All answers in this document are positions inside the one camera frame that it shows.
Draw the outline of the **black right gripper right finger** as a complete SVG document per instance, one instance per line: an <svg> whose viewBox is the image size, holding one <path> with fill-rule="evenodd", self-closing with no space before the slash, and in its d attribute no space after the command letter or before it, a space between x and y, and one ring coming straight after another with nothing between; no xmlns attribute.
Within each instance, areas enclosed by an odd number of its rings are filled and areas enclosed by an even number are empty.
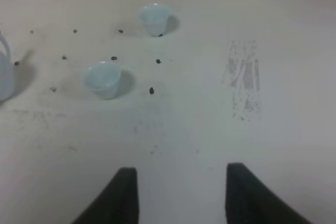
<svg viewBox="0 0 336 224"><path fill-rule="evenodd" d="M227 165L225 213L227 223L309 223L243 163Z"/></svg>

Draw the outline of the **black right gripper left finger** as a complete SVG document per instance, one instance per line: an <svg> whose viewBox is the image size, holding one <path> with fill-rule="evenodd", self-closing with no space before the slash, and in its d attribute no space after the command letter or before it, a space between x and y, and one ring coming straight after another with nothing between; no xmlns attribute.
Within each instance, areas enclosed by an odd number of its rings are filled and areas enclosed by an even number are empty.
<svg viewBox="0 0 336 224"><path fill-rule="evenodd" d="M139 223L137 170L121 168L88 208L77 224Z"/></svg>

